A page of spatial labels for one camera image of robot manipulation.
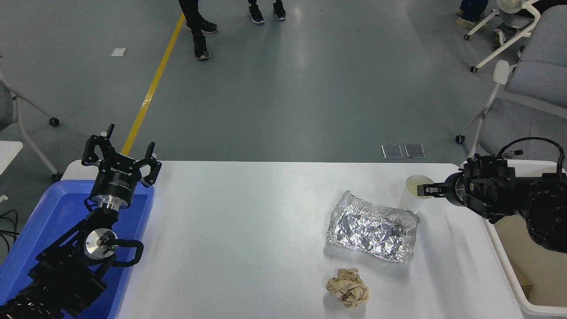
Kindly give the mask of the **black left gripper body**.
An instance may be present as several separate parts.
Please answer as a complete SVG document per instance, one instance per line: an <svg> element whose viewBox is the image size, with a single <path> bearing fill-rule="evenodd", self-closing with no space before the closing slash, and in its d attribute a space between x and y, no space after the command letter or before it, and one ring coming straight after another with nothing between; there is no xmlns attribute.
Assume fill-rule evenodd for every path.
<svg viewBox="0 0 567 319"><path fill-rule="evenodd" d="M114 197L121 204L131 204L136 184L140 180L140 168L136 160L120 153L101 161L91 190L91 202L101 202L104 197Z"/></svg>

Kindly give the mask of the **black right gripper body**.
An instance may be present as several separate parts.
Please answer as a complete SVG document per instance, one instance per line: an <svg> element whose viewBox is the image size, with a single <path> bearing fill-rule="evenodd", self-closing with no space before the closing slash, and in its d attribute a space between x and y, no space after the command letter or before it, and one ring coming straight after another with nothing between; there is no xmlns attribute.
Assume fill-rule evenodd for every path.
<svg viewBox="0 0 567 319"><path fill-rule="evenodd" d="M456 172L448 176L445 182L443 182L443 194L451 204L466 207L462 199L465 194L465 186L462 178L462 172Z"/></svg>

